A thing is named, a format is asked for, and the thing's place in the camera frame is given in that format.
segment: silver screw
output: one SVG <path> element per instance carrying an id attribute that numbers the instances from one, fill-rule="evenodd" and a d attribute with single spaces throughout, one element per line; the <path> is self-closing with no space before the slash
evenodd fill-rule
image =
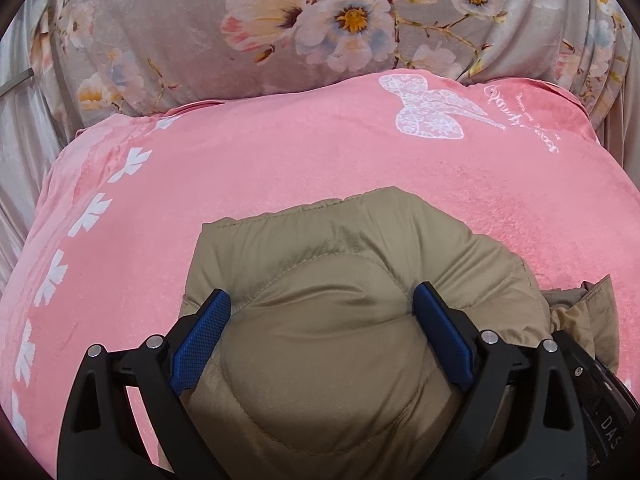
<path id="1" fill-rule="evenodd" d="M 100 345 L 91 345 L 89 349 L 86 351 L 86 354 L 89 357 L 97 357 L 102 352 L 102 347 Z"/>
<path id="2" fill-rule="evenodd" d="M 161 335 L 153 335 L 149 339 L 146 340 L 146 345 L 149 348 L 158 348 L 162 344 L 163 341 L 164 341 L 164 339 L 162 338 Z"/>
<path id="3" fill-rule="evenodd" d="M 542 347 L 552 354 L 553 352 L 558 350 L 558 343 L 556 343 L 553 339 L 545 339 L 545 342 L 542 343 Z"/>
<path id="4" fill-rule="evenodd" d="M 498 335 L 492 330 L 484 330 L 480 337 L 482 338 L 482 341 L 488 345 L 495 345 L 498 342 Z"/>

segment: pink fabric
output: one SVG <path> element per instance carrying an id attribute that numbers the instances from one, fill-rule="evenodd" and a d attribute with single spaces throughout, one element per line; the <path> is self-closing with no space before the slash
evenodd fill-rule
<path id="1" fill-rule="evenodd" d="M 640 393 L 640 194 L 568 92 L 399 70 L 213 104 L 112 116 L 50 172 L 0 303 L 0 401 L 50 472 L 83 352 L 169 329 L 203 222 L 383 186 L 502 241 L 542 288 L 611 273 L 619 375 Z"/>

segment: bed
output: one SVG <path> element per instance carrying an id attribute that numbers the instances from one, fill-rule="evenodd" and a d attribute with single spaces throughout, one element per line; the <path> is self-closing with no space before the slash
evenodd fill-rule
<path id="1" fill-rule="evenodd" d="M 611 274 L 637 394 L 637 37 L 615 0 L 285 0 L 300 9 L 275 32 L 254 23 L 271 0 L 194 0 L 188 19 L 180 0 L 161 20 L 158 0 L 44 1 L 23 19 L 36 144 L 53 139 L 33 159 L 52 170 L 0 303 L 0 401 L 50 472 L 77 356 L 171 326 L 203 222 L 380 186 L 502 241 L 541 288 Z M 443 89 L 463 118 L 413 131 L 405 110 Z"/>

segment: blue textured pad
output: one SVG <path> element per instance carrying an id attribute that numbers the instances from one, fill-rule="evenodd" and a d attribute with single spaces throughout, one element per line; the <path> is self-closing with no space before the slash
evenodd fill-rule
<path id="1" fill-rule="evenodd" d="M 184 342 L 174 354 L 169 386 L 176 395 L 193 388 L 200 379 L 216 343 L 231 316 L 231 299 L 224 291 L 216 294 Z"/>
<path id="2" fill-rule="evenodd" d="M 423 284 L 414 290 L 414 312 L 449 382 L 468 392 L 474 383 L 473 354 Z"/>

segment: floral fabric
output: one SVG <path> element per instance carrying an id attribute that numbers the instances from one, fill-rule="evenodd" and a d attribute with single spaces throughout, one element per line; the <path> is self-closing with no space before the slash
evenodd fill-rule
<path id="1" fill-rule="evenodd" d="M 305 91 L 391 68 L 464 84 L 546 80 L 598 126 L 632 31 L 615 0 L 54 0 L 47 17 L 32 63 L 68 136 L 116 111 Z"/>

